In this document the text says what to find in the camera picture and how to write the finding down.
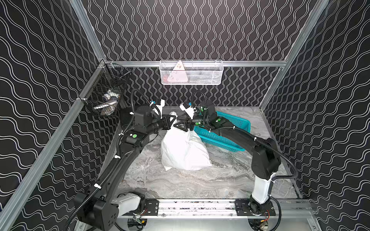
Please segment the white plastic bag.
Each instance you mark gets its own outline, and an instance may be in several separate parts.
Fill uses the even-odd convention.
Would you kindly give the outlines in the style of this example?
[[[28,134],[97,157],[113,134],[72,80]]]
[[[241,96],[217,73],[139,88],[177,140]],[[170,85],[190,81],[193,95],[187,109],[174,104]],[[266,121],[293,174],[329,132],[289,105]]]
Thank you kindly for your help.
[[[166,171],[172,168],[196,171],[212,165],[199,135],[194,131],[185,132],[174,125],[161,142],[161,163]]]

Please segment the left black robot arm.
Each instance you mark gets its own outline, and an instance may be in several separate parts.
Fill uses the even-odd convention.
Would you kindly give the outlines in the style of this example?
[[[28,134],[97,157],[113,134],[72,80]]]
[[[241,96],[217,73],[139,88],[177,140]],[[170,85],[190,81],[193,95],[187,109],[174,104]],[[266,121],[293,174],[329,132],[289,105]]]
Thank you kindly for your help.
[[[111,162],[86,193],[77,193],[75,210],[69,216],[63,229],[66,231],[74,218],[101,231],[108,231],[118,217],[127,213],[135,216],[145,212],[145,196],[126,193],[117,196],[118,185],[127,170],[150,143],[150,136],[161,130],[170,130],[175,115],[160,115],[156,106],[142,105],[130,111],[131,118],[116,143],[116,154]]]

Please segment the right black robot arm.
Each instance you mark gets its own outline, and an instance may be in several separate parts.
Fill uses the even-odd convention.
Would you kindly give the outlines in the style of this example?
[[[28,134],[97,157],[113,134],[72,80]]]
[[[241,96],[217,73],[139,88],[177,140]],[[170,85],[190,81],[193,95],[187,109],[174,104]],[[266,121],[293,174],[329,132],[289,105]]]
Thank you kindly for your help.
[[[216,112],[210,116],[204,112],[192,118],[179,116],[177,120],[178,122],[173,125],[177,129],[192,131],[195,127],[202,127],[210,133],[231,140],[249,152],[252,155],[251,170],[255,179],[247,208],[254,215],[260,215],[271,208],[269,203],[273,180],[281,164],[281,158],[274,149],[275,145],[271,138],[265,140],[253,136]]]

